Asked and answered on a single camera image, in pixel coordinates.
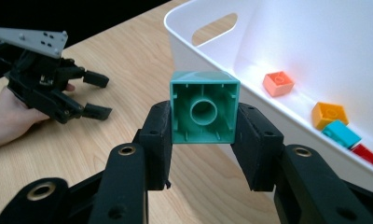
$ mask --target toy brick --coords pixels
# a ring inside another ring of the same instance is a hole
[[[285,72],[266,74],[263,86],[271,96],[287,94],[294,87],[294,81]]]
[[[322,130],[329,123],[339,119],[345,125],[349,124],[346,112],[342,105],[333,105],[319,102],[311,111],[312,124],[317,130]]]
[[[373,152],[362,144],[358,144],[352,149],[352,152],[373,164]]]
[[[346,148],[351,148],[361,140],[360,136],[349,129],[339,119],[326,125],[322,133]]]
[[[226,72],[174,72],[173,143],[233,143],[239,92],[240,81]]]

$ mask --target orange lego brick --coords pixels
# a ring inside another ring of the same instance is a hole
[[[269,73],[263,79],[263,86],[271,96],[287,94],[294,87],[294,81],[285,72]]]
[[[344,125],[349,124],[346,112],[342,105],[333,105],[319,102],[311,111],[314,128],[322,130],[329,123],[340,120]]]

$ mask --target red lego brick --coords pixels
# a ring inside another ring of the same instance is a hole
[[[373,164],[373,152],[371,152],[364,145],[358,144],[352,149],[352,152]]]
[[[290,92],[294,81],[285,72],[276,72],[265,75],[263,86],[274,97]]]

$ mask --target cyan lego brick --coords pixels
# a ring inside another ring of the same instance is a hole
[[[356,143],[361,141],[361,137],[349,129],[339,119],[336,119],[335,121],[326,125],[323,129],[323,134],[332,138],[334,141],[346,148],[351,148]]]
[[[227,72],[176,71],[170,82],[174,144],[231,144],[240,81]]]

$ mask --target white plastic bin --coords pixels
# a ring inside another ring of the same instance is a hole
[[[230,30],[192,44],[199,29],[229,14],[237,15]],[[229,72],[242,83],[240,101],[262,111],[286,144],[316,149],[341,178],[373,190],[373,165],[311,124],[316,103],[343,105],[348,127],[373,152],[373,0],[191,0],[164,23],[176,70]],[[273,98],[262,82],[277,71],[296,84]]]

